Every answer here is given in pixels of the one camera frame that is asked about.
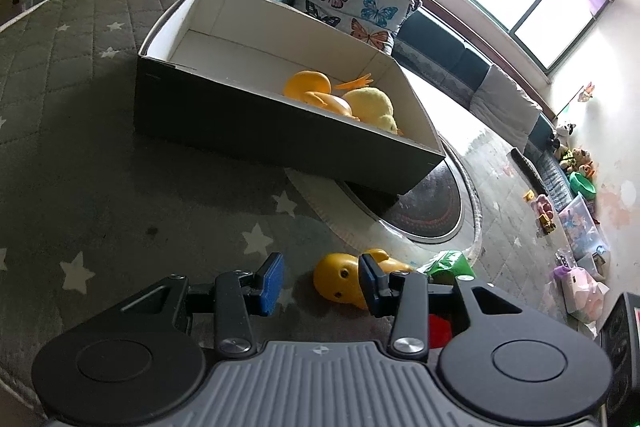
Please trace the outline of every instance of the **orange toy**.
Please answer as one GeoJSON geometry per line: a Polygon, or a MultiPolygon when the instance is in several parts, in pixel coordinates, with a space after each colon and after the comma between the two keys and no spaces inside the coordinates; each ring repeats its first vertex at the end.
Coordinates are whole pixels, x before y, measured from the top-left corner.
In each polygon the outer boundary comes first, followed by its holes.
{"type": "MultiPolygon", "coordinates": [[[[335,86],[335,89],[356,89],[364,87],[372,80],[369,80],[370,74],[361,76],[352,82],[346,82],[335,86]]],[[[282,92],[284,96],[293,100],[308,103],[314,107],[320,107],[335,114],[355,118],[351,112],[351,107],[346,100],[331,94],[331,82],[329,78],[318,71],[299,71],[294,74],[284,86],[282,92]]]]}
{"type": "MultiPolygon", "coordinates": [[[[395,270],[412,271],[408,264],[392,259],[380,248],[372,248],[370,253],[385,273],[395,270]]],[[[327,300],[354,304],[363,310],[367,303],[358,281],[358,258],[348,253],[330,253],[322,258],[314,270],[314,286],[327,300]]]]}

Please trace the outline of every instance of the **black box exterior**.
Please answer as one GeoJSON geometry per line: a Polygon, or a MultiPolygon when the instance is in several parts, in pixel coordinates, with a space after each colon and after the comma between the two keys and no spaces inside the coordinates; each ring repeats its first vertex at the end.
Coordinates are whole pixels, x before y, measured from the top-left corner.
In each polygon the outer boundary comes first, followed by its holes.
{"type": "Polygon", "coordinates": [[[301,107],[138,57],[136,131],[246,160],[404,194],[443,160],[301,107]]]}

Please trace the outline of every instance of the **pink toy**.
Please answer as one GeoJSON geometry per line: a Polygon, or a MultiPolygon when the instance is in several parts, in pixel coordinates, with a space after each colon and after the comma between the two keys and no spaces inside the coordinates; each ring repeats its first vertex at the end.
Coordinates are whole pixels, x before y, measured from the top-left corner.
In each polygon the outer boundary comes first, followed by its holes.
{"type": "Polygon", "coordinates": [[[531,207],[538,216],[546,216],[549,219],[554,218],[554,208],[551,201],[544,194],[540,194],[535,200],[531,201],[531,207]]]}

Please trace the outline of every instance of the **yellow plush toy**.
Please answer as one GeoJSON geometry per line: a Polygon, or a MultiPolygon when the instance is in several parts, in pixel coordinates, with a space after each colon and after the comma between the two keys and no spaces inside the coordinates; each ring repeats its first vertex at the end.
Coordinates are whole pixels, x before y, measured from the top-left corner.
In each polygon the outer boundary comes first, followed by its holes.
{"type": "Polygon", "coordinates": [[[394,106],[389,97],[376,87],[361,87],[343,96],[351,106],[351,114],[361,122],[398,134],[394,106]]]}
{"type": "MultiPolygon", "coordinates": [[[[372,248],[370,253],[384,273],[395,270],[412,271],[408,264],[392,259],[384,250],[372,248]]],[[[358,281],[358,258],[348,253],[330,253],[322,258],[314,270],[314,286],[318,293],[327,300],[354,304],[363,310],[367,303],[358,281]]]]}

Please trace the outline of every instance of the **clear plastic bag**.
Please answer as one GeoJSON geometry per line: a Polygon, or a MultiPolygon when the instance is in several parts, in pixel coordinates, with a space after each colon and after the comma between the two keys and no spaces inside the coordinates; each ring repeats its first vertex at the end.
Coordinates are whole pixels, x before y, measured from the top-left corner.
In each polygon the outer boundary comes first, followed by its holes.
{"type": "Polygon", "coordinates": [[[609,288],[589,275],[584,268],[573,268],[560,277],[566,311],[583,324],[602,315],[604,296],[609,288]]]}

